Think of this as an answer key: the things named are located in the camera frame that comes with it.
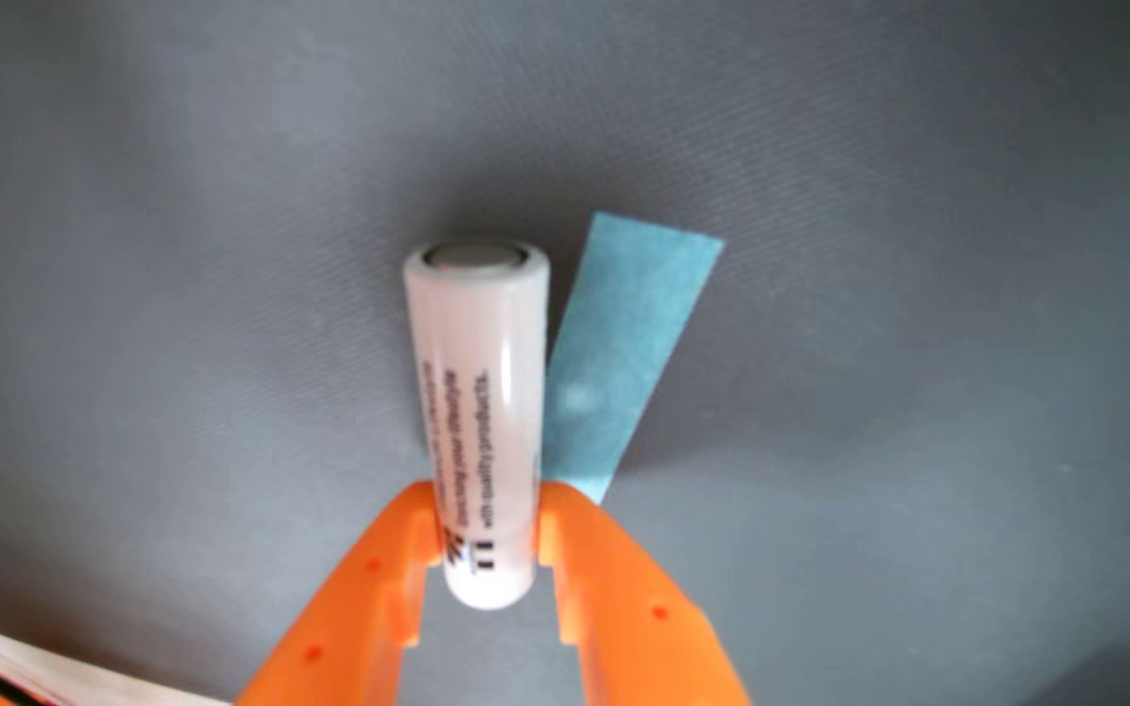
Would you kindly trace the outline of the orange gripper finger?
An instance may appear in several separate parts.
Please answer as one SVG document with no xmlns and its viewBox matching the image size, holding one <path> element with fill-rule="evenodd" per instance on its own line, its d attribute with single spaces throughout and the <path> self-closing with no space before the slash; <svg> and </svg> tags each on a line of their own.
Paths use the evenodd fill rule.
<svg viewBox="0 0 1130 706">
<path fill-rule="evenodd" d="M 337 563 L 235 705 L 394 705 L 438 559 L 432 487 L 414 482 Z"/>
<path fill-rule="evenodd" d="M 586 705 L 750 705 L 702 609 L 603 507 L 570 483 L 540 491 L 539 563 Z"/>
</svg>

